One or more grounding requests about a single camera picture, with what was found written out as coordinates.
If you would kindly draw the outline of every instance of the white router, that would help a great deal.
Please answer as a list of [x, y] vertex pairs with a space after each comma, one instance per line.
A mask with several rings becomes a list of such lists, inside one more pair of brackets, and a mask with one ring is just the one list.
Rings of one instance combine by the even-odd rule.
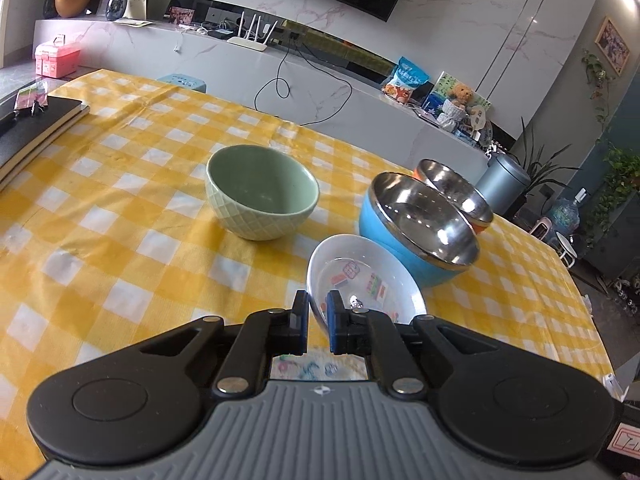
[[256, 27], [255, 27], [254, 38], [252, 40], [249, 39], [251, 37], [251, 31], [254, 28], [255, 16], [256, 15], [254, 14], [254, 18], [251, 20], [251, 25], [249, 26], [249, 30], [246, 32], [243, 38], [242, 36], [240, 36], [240, 34], [242, 34], [242, 23], [244, 22], [244, 12], [243, 12], [242, 16], [240, 16], [240, 25], [238, 27], [238, 35], [229, 38], [228, 40], [226, 40], [226, 42], [234, 45], [244, 46], [245, 48], [250, 48], [252, 50], [258, 50], [260, 52], [262, 52], [265, 48], [267, 48], [267, 41], [269, 41], [269, 38], [271, 37], [271, 33], [273, 32], [273, 29], [276, 27], [278, 22], [275, 22], [273, 24], [273, 27], [271, 27], [271, 30], [269, 31], [267, 37], [264, 38], [264, 41], [262, 43], [259, 43], [258, 31], [260, 30], [260, 16], [258, 17], [258, 23], [256, 24]]

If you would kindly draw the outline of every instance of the gray trash can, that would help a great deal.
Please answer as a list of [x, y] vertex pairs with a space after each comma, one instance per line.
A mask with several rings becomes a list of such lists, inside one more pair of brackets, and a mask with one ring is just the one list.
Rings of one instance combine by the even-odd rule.
[[514, 200], [531, 183], [531, 179], [510, 156], [491, 157], [489, 168], [476, 184], [487, 203], [498, 215], [504, 215]]

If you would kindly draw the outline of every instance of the tablecloth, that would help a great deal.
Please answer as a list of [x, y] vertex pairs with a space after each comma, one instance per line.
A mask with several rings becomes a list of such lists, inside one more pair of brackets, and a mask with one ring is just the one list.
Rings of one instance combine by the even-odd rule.
[[[0, 193], [3, 480], [42, 462], [25, 419], [42, 380], [209, 313], [237, 323], [290, 307], [316, 245], [357, 232], [373, 176], [409, 173], [308, 128], [145, 78], [100, 70], [54, 94], [82, 99], [91, 113]], [[205, 163], [237, 143], [289, 153], [318, 179], [318, 207], [295, 234], [250, 242], [216, 224]], [[595, 377], [609, 373], [554, 251], [501, 218], [479, 239], [469, 272], [424, 291], [428, 311]], [[313, 318], [310, 345], [326, 345]]]

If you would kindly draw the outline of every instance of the notebook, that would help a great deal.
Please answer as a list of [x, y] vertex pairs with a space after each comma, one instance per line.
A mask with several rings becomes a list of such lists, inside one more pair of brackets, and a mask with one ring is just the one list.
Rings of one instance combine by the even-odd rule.
[[[35, 117], [20, 118], [10, 128], [0, 128], [2, 184], [6, 184], [4, 181], [9, 174], [15, 175], [14, 169], [24, 167], [22, 163], [25, 160], [32, 160], [89, 109], [76, 99], [49, 96], [48, 101], [49, 107], [45, 112]], [[14, 100], [8, 99], [0, 105], [0, 116], [4, 117], [13, 108]]]

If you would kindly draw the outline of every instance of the green bowl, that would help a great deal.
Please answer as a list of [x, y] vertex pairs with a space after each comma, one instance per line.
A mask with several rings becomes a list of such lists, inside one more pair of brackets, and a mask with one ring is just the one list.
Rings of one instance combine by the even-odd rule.
[[211, 155], [205, 179], [218, 221], [247, 240], [273, 240], [295, 231], [318, 203], [311, 172], [272, 148], [238, 144]]

